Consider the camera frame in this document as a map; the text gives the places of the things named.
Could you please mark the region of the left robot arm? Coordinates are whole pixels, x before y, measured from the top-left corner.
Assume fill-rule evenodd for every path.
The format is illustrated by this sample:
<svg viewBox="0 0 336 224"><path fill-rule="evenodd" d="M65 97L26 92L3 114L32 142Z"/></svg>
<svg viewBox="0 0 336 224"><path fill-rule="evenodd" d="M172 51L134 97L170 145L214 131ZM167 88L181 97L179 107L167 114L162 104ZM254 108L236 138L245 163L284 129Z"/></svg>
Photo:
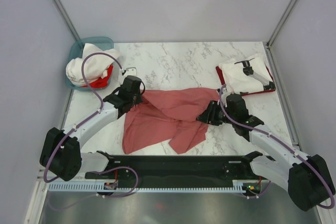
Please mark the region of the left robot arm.
<svg viewBox="0 0 336 224"><path fill-rule="evenodd" d="M96 173L103 178L111 178L115 173L112 157L103 152L82 153L82 147L101 129L117 121L132 107L142 102L140 90L143 82L136 76L127 76L122 85L110 95L100 99L100 107L80 122L62 130L50 129L45 138L40 165L45 168L44 181L51 183L47 173L56 178L70 181L79 173Z"/></svg>

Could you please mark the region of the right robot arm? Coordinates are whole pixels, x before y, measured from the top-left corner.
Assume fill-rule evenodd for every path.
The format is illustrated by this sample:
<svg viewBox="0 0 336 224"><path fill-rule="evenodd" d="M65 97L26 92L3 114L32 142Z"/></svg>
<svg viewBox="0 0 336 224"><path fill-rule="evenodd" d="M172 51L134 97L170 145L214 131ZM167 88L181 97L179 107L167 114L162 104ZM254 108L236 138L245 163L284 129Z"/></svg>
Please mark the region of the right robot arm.
<svg viewBox="0 0 336 224"><path fill-rule="evenodd" d="M324 209L335 206L335 187L326 161L320 155L308 155L276 137L261 119L249 113L241 95L230 94L225 104L211 101L196 119L216 126L231 124L237 135L266 152L245 156L246 162L240 166L245 178L257 175L270 180L284 189L303 211L315 206Z"/></svg>

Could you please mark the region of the salmon pink t-shirt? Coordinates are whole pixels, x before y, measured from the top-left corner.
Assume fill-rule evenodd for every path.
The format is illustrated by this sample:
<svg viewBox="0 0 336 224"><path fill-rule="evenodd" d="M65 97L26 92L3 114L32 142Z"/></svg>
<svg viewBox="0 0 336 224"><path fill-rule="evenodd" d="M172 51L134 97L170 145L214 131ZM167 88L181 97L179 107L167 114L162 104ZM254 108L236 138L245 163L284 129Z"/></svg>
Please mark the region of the salmon pink t-shirt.
<svg viewBox="0 0 336 224"><path fill-rule="evenodd" d="M125 115L122 149L131 154L145 147L168 141L177 154L183 154L206 139L208 125L197 120L217 90L147 90L142 103Z"/></svg>

